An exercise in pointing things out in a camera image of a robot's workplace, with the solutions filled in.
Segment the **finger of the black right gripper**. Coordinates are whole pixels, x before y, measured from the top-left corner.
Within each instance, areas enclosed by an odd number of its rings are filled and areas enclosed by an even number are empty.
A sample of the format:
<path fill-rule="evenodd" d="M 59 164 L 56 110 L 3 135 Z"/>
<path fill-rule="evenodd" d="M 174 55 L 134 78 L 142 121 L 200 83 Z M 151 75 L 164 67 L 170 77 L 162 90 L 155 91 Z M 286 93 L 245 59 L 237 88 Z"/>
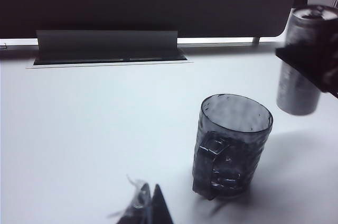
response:
<path fill-rule="evenodd" d="M 337 44 L 288 45 L 275 54 L 321 92 L 337 97 Z"/>

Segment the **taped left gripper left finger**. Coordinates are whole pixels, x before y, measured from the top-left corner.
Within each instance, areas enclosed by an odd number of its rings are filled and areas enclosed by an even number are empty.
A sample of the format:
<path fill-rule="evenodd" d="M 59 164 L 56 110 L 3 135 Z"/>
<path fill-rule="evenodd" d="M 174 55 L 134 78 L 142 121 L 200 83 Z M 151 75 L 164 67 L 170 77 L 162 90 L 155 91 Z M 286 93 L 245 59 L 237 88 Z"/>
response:
<path fill-rule="evenodd" d="M 110 213 L 107 219 L 118 218 L 117 223 L 153 223 L 152 197 L 149 184 L 126 175 L 134 187 L 134 194 L 129 205 L 117 212 Z"/>

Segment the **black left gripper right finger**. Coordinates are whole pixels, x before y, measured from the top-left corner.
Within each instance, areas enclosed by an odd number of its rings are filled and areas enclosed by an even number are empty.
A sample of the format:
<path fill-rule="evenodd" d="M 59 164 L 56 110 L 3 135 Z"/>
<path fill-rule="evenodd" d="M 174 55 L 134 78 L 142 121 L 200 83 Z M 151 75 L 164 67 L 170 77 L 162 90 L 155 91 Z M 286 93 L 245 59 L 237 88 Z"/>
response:
<path fill-rule="evenodd" d="M 153 195 L 151 196 L 150 203 L 146 205 L 144 223 L 154 223 L 154 224 L 174 223 L 159 184 L 155 185 L 155 189 Z"/>

